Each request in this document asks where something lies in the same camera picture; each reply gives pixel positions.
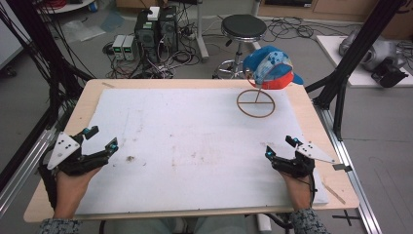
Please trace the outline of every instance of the red and blue cap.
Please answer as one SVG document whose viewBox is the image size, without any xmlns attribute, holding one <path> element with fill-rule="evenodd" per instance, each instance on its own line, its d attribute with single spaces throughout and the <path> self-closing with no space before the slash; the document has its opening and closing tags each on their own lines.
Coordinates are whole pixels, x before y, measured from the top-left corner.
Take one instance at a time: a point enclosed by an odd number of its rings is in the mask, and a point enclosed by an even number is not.
<svg viewBox="0 0 413 234">
<path fill-rule="evenodd" d="M 281 90 L 290 82 L 303 85 L 303 79 L 292 72 L 292 62 L 288 55 L 273 46 L 266 46 L 256 50 L 246 57 L 243 62 L 244 73 L 249 70 L 256 88 L 264 90 Z"/>
</svg>

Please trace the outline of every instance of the wooden table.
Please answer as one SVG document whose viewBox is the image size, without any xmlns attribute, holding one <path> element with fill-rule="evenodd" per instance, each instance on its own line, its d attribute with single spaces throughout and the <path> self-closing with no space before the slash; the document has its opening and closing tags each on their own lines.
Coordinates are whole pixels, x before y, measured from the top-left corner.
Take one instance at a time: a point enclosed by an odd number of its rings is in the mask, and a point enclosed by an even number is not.
<svg viewBox="0 0 413 234">
<path fill-rule="evenodd" d="M 69 119 L 65 132 L 71 136 L 76 135 L 86 128 L 96 109 L 100 94 L 105 89 L 220 89 L 220 88 L 245 88 L 250 89 L 250 85 L 242 80 L 92 80 L 83 91 L 78 104 Z M 331 145 L 329 138 L 323 128 L 322 123 L 313 105 L 304 90 L 304 87 L 290 84 L 286 88 L 286 93 L 292 104 L 292 108 L 301 126 L 306 140 L 317 143 L 325 153 L 330 155 L 336 162 L 339 162 L 337 154 Z M 355 209 L 358 206 L 358 198 L 353 190 L 349 178 L 344 171 L 334 171 L 330 164 L 316 162 L 320 178 L 327 191 L 329 203 L 324 206 L 316 206 L 316 210 L 331 209 Z M 168 212 L 168 213 L 139 213 L 139 214 L 99 214 L 99 215 L 79 215 L 80 219 L 108 219 L 108 218 L 128 218 L 128 217 L 161 217 L 161 216 L 201 216 L 201 215 L 232 215 L 232 214 L 259 214 L 259 213 L 280 213 L 291 212 L 291 207 L 261 207 L 248 209 L 226 209 L 207 210 L 190 212 Z M 51 217 L 53 210 L 50 207 L 47 193 L 41 181 L 33 195 L 30 204 L 24 214 L 27 222 L 39 222 L 44 218 Z"/>
</svg>

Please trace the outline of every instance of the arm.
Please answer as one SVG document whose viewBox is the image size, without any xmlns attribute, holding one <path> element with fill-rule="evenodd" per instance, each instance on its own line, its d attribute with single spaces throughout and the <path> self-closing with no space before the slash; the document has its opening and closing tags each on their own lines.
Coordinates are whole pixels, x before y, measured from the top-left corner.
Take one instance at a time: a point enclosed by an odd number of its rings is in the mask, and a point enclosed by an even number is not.
<svg viewBox="0 0 413 234">
<path fill-rule="evenodd" d="M 79 176 L 69 176 L 64 172 L 57 173 L 55 214 L 53 218 L 45 219 L 42 222 L 37 233 L 79 233 L 81 222 L 73 220 L 73 216 L 88 189 L 89 182 L 99 170 L 100 168 Z"/>
<path fill-rule="evenodd" d="M 310 178 L 293 178 L 281 173 L 285 180 L 288 195 L 291 199 L 294 213 L 291 222 L 296 234 L 328 233 L 319 216 L 311 208 Z"/>
</svg>

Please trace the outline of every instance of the person's left hand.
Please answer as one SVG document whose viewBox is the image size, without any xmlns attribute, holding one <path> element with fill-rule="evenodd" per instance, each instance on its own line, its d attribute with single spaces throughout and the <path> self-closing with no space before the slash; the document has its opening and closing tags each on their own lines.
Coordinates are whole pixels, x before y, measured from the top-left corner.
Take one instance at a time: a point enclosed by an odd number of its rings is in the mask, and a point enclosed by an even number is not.
<svg viewBox="0 0 413 234">
<path fill-rule="evenodd" d="M 88 189 L 89 182 L 100 169 L 97 168 L 78 176 L 69 176 L 64 172 L 57 173 L 57 204 L 53 218 L 73 218 L 80 201 Z"/>
</svg>

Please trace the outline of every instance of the chair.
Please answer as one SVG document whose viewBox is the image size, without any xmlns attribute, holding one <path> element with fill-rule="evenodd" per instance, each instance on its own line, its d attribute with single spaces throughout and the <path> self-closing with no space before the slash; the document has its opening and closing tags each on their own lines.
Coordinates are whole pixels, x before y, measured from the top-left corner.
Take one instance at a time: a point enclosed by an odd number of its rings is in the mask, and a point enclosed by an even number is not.
<svg viewBox="0 0 413 234">
<path fill-rule="evenodd" d="M 266 30 L 265 22 L 252 15 L 233 15 L 225 18 L 221 24 L 221 31 L 230 39 L 226 46 L 229 46 L 232 41 L 237 41 L 239 42 L 238 50 L 234 59 L 226 60 L 216 67 L 212 79 L 244 78 L 243 70 L 239 69 L 240 64 L 243 63 L 240 61 L 243 43 L 261 40 Z"/>
</svg>

